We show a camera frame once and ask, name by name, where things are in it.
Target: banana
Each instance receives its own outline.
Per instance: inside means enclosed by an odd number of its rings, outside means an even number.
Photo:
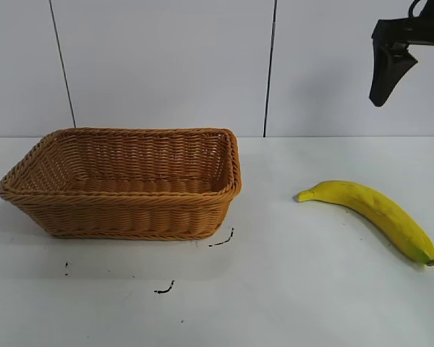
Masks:
[[[375,224],[409,259],[434,265],[434,245],[418,224],[394,201],[361,184],[324,181],[300,192],[298,202],[318,200],[346,206]]]

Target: white table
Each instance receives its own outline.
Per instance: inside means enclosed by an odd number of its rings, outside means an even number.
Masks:
[[[0,178],[37,140],[0,139]],[[0,347],[434,347],[434,267],[356,213],[292,199],[358,181],[434,241],[434,137],[240,139],[239,151],[242,193],[204,241],[52,239],[0,200]]]

